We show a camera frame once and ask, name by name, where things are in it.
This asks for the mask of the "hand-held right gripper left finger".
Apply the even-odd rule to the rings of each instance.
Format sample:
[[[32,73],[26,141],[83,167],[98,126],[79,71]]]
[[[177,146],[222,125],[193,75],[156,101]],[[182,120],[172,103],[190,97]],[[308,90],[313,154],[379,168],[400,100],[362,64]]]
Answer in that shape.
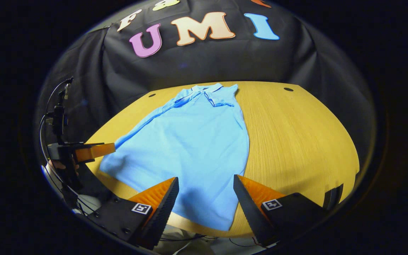
[[[123,242],[152,250],[162,237],[178,193],[179,180],[172,177],[129,199],[113,195],[87,219]]]

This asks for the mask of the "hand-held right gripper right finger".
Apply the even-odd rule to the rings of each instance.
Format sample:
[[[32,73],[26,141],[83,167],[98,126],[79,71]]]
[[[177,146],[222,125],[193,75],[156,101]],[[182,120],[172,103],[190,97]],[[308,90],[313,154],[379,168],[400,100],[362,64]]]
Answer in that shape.
[[[329,215],[329,211],[301,193],[282,194],[241,175],[233,190],[259,245],[296,239]]]

